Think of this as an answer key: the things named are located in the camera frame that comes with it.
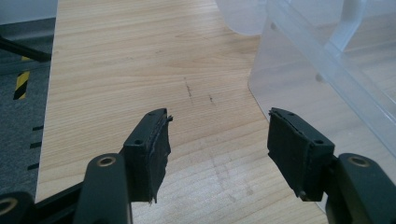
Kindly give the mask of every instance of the yellow and black hazard tape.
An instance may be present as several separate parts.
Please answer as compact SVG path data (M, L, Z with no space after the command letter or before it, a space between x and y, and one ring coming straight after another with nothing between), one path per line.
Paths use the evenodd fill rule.
M29 58L22 57L23 61L29 60ZM27 81L30 76L30 71L22 72L18 75L17 86L14 91L14 100L21 100L26 98Z

